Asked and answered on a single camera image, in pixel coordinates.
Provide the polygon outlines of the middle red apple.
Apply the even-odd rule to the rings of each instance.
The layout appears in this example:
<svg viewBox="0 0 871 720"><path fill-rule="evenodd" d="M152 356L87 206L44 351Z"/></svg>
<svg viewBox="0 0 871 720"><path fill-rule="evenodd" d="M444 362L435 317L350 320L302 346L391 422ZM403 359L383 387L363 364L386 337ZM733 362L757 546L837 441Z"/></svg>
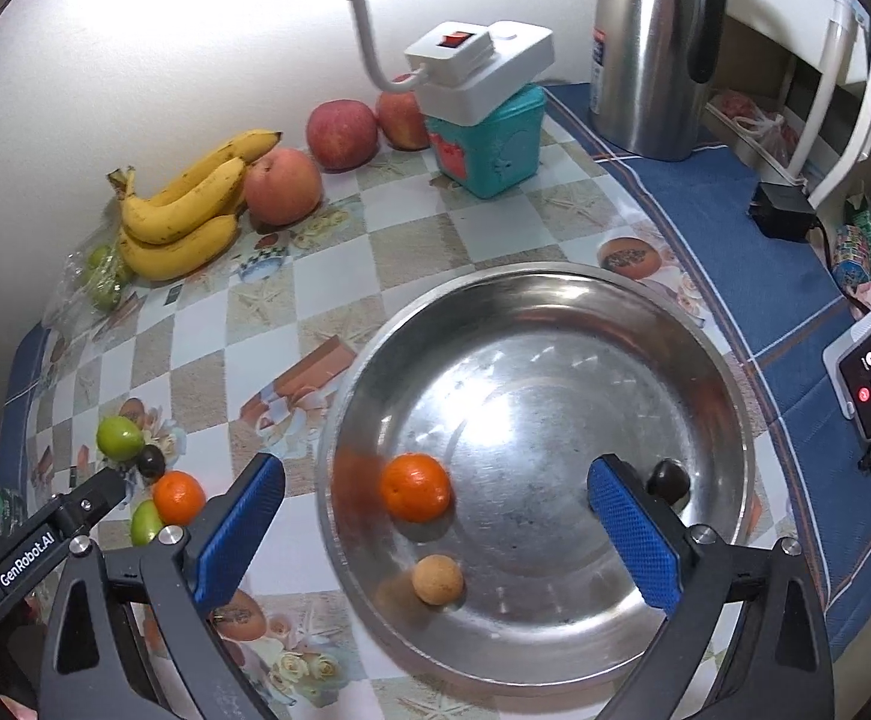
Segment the middle red apple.
<svg viewBox="0 0 871 720"><path fill-rule="evenodd" d="M336 99L312 110L305 128L307 145L323 171L352 171L368 163L380 146L378 122L364 103Z"/></svg>

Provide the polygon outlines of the stainless steel bowl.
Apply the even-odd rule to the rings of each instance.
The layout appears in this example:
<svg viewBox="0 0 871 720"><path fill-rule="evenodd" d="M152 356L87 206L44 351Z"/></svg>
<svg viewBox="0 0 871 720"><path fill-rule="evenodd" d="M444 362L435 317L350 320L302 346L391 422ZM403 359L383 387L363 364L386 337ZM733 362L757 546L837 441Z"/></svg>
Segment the stainless steel bowl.
<svg viewBox="0 0 871 720"><path fill-rule="evenodd" d="M450 508L388 514L383 468L426 454ZM662 615L643 603L586 499L591 462L664 458L691 478L687 523L740 541L755 447L732 372L673 302L609 271L499 266L437 286L360 351L326 419L319 520L342 589L401 667L504 692L611 679ZM460 564L465 589L422 603L422 557Z"/></svg>

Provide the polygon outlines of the orange mandarin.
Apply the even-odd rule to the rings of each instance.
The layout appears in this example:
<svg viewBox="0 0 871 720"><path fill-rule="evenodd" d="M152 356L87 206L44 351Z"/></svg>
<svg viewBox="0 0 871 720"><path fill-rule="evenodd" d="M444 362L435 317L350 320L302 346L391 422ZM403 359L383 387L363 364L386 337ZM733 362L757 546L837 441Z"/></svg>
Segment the orange mandarin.
<svg viewBox="0 0 871 720"><path fill-rule="evenodd" d="M163 525L188 527L206 505L206 493L194 476L168 472L152 486L152 500Z"/></svg>
<svg viewBox="0 0 871 720"><path fill-rule="evenodd" d="M453 500L451 481L440 461L426 454L403 454L383 468L378 491L388 514L409 523L432 522Z"/></svg>

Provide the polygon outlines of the steel thermos kettle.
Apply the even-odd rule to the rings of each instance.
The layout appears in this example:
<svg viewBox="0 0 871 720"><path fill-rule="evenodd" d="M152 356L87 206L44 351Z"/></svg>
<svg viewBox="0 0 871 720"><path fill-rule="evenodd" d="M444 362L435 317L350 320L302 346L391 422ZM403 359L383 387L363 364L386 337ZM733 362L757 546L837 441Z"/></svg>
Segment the steel thermos kettle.
<svg viewBox="0 0 871 720"><path fill-rule="evenodd" d="M698 141L726 0L596 0L588 119L629 153L682 161Z"/></svg>

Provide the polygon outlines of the clear tray of green fruits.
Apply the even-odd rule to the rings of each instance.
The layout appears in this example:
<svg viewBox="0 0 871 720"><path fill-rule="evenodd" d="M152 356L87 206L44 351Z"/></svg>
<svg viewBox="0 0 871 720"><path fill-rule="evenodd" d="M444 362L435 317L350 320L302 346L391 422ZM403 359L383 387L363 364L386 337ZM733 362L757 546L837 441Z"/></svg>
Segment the clear tray of green fruits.
<svg viewBox="0 0 871 720"><path fill-rule="evenodd" d="M118 309L134 278L118 232L116 224L99 227L67 254L41 316L44 328L74 337Z"/></svg>

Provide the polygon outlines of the red apple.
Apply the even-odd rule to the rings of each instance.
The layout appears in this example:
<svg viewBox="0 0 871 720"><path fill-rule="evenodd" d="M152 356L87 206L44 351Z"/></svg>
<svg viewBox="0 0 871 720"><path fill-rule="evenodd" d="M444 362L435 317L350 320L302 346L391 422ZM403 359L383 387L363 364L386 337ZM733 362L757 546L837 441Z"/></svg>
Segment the red apple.
<svg viewBox="0 0 871 720"><path fill-rule="evenodd" d="M250 213L275 227L303 220L323 200L323 181L312 158L282 146L269 149L248 167L243 188Z"/></svg>
<svg viewBox="0 0 871 720"><path fill-rule="evenodd" d="M430 145L429 132L414 91L378 94L376 122L394 149L421 151Z"/></svg>
<svg viewBox="0 0 871 720"><path fill-rule="evenodd" d="M380 146L378 122L364 103L336 99L312 110L305 128L307 145L323 171L352 171L368 163Z"/></svg>

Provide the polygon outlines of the dark plum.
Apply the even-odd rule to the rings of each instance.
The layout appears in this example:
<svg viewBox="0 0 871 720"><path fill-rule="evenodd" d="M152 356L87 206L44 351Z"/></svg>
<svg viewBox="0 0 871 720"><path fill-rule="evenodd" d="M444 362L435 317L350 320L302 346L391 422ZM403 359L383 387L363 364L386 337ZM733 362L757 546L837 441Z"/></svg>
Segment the dark plum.
<svg viewBox="0 0 871 720"><path fill-rule="evenodd" d="M653 466L645 483L645 491L670 507L675 507L691 493L691 478L677 461L664 458Z"/></svg>
<svg viewBox="0 0 871 720"><path fill-rule="evenodd" d="M155 483L167 472L167 460L158 445L147 444L134 458L134 465L139 475L147 483Z"/></svg>

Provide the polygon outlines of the teal plastic box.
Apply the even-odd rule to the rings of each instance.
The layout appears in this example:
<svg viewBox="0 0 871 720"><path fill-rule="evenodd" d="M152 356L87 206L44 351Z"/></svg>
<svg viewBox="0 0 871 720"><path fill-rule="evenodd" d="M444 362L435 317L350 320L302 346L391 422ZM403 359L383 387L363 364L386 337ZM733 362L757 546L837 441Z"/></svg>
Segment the teal plastic box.
<svg viewBox="0 0 871 720"><path fill-rule="evenodd" d="M533 177L540 167L546 94L523 86L478 125L424 117L435 161L445 176L481 200Z"/></svg>

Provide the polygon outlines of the green jujube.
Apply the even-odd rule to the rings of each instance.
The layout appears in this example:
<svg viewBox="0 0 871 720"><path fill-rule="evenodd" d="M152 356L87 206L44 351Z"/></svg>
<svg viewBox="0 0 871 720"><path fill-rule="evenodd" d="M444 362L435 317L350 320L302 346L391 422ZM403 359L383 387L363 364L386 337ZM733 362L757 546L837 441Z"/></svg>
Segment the green jujube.
<svg viewBox="0 0 871 720"><path fill-rule="evenodd" d="M97 427L97 445L100 454L108 460L122 463L144 449L145 439L137 424L126 416L108 416Z"/></svg>
<svg viewBox="0 0 871 720"><path fill-rule="evenodd" d="M134 509L129 525L129 538L133 546L145 546L156 539L163 528L157 505L152 499L143 500Z"/></svg>

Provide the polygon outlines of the rear red apple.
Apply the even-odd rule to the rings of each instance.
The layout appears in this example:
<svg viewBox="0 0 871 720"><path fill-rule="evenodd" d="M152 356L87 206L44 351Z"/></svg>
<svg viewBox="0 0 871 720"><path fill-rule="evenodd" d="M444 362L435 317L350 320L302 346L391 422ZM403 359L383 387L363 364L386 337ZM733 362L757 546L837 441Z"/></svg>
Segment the rear red apple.
<svg viewBox="0 0 871 720"><path fill-rule="evenodd" d="M414 91L378 94L376 122L394 149L421 151L430 145L429 132Z"/></svg>

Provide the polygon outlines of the white shelf rack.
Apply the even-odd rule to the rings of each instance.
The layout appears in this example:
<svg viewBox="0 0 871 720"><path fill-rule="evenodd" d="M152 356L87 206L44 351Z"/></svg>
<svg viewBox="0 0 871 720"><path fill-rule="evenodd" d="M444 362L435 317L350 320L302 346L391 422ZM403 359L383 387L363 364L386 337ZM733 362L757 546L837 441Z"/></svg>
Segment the white shelf rack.
<svg viewBox="0 0 871 720"><path fill-rule="evenodd" d="M858 0L726 0L726 16L787 52L776 93L749 91L753 114L712 99L705 119L767 182L808 193L816 210L871 202L871 20Z"/></svg>

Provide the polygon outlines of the yellow banana bunch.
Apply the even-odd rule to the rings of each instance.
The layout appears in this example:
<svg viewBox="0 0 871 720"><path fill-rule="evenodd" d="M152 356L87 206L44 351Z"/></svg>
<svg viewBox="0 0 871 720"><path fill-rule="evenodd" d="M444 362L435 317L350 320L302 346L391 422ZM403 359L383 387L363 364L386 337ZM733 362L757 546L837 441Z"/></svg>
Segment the yellow banana bunch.
<svg viewBox="0 0 871 720"><path fill-rule="evenodd" d="M238 213L248 167L276 148L282 133L246 130L216 146L152 197L136 192L136 169L106 179L118 200L116 250L150 283L186 277L217 259L238 238Z"/></svg>

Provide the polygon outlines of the black power adapter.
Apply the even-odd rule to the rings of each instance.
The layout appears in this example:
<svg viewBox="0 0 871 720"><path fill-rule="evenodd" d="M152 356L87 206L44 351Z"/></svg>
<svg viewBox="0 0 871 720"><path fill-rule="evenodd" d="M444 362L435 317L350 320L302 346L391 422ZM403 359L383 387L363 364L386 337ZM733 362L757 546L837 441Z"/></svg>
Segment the black power adapter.
<svg viewBox="0 0 871 720"><path fill-rule="evenodd" d="M805 242L818 216L805 193L794 185L761 182L749 202L748 218L769 239Z"/></svg>

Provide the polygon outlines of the front red apple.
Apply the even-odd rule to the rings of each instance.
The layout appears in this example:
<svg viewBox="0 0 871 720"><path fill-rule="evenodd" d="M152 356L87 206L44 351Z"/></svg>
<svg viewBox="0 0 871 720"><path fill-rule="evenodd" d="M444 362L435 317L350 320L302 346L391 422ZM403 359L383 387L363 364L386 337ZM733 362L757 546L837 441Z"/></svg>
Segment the front red apple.
<svg viewBox="0 0 871 720"><path fill-rule="evenodd" d="M303 220L323 200L323 181L312 158L282 146L269 149L248 167L243 188L250 213L275 227Z"/></svg>

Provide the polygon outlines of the brown longan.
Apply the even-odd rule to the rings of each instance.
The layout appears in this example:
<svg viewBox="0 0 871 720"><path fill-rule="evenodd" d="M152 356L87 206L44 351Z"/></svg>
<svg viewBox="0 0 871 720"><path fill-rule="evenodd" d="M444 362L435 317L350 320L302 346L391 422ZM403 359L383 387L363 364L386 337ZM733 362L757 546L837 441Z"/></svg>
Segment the brown longan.
<svg viewBox="0 0 871 720"><path fill-rule="evenodd" d="M460 598L465 589L465 578L460 564L453 557L431 554L415 564L411 585L422 603L447 606Z"/></svg>

